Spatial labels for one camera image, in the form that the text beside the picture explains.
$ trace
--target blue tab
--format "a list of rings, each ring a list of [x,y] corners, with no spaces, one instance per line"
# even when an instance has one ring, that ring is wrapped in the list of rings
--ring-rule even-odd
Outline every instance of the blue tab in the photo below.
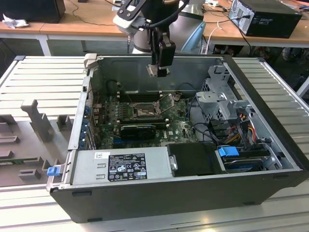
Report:
[[[47,176],[59,176],[60,175],[60,167],[49,167],[47,169]]]
[[[237,148],[235,146],[222,146],[218,149],[221,157],[226,156],[239,156]]]

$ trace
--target black computer case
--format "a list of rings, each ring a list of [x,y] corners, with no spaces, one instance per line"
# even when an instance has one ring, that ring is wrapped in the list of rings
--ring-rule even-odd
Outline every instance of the black computer case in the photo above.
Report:
[[[276,0],[234,0],[229,18],[246,36],[289,38],[302,14]]]
[[[58,23],[66,8],[63,0],[1,0],[0,19],[3,14],[28,22]]]

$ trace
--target motherboard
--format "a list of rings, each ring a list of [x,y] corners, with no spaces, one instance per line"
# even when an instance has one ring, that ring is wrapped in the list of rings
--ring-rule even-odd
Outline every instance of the motherboard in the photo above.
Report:
[[[187,118],[187,101],[175,93],[143,102],[110,96],[95,111],[98,146],[115,149],[197,142]]]

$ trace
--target power supply label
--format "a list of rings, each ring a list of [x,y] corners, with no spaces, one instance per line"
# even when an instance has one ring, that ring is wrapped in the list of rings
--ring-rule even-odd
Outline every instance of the power supply label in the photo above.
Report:
[[[110,155],[107,179],[111,182],[147,179],[145,153]]]

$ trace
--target wooden desk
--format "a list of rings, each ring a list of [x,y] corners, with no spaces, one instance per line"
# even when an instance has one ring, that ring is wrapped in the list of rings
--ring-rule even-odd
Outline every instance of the wooden desk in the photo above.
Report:
[[[112,22],[116,12],[113,12],[112,5],[104,0],[90,0],[87,3],[79,3],[77,0],[64,0],[64,2],[66,12],[60,23],[45,23],[40,29],[41,34],[126,37],[126,35],[118,30],[117,26]]]
[[[294,0],[284,0],[289,4],[306,4],[295,2]],[[127,37],[117,26],[113,25],[112,19],[116,12],[112,11],[112,6],[104,0],[89,0],[87,3],[78,3],[77,0],[64,0],[66,12],[60,23],[44,24],[30,23],[30,27],[10,29],[0,24],[1,38],[19,38],[19,39],[37,39],[39,40],[45,56],[50,56],[48,40],[79,40],[82,41],[83,50],[86,50],[85,41],[126,41]],[[230,1],[219,0],[219,3],[225,7],[230,6]],[[217,22],[227,20],[227,17],[219,12],[207,12],[204,16],[206,22]],[[216,30],[210,44],[230,44],[247,45],[242,38],[239,30],[232,22],[221,23],[223,30]],[[216,24],[206,24],[204,35],[209,37]],[[300,20],[293,34],[289,39],[247,37],[252,46],[274,46],[274,47],[309,47],[309,20]]]
[[[292,0],[284,0],[291,5],[306,4]],[[230,7],[230,1],[219,0],[219,3],[224,7]],[[224,21],[228,18],[220,12],[207,12],[204,15],[205,22]],[[230,45],[247,45],[241,36],[238,28],[231,21],[221,23],[223,30],[217,29],[211,36],[211,44],[230,44]],[[210,33],[217,24],[206,24],[204,36],[208,39]],[[289,39],[266,38],[266,37],[246,37],[252,46],[273,46],[273,47],[309,47],[309,20],[301,19],[297,24]]]

